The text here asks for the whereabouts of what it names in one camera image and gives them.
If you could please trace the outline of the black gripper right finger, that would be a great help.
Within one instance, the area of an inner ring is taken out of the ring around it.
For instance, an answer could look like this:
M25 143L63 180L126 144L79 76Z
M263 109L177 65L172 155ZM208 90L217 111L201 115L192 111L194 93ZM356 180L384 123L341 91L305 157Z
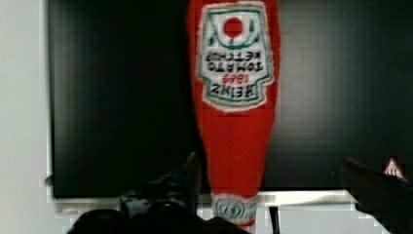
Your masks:
M342 165L341 181L360 212L372 215L391 234L413 233L411 182L374 172L354 160Z

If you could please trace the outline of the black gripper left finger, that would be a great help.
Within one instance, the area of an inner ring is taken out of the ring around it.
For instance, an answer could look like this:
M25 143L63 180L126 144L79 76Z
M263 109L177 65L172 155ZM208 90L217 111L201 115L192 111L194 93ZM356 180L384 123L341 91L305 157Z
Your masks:
M183 165L122 194L119 198L120 211L127 217L133 217L147 214L156 203L172 202L195 214L201 178L201 163L196 153L191 152Z

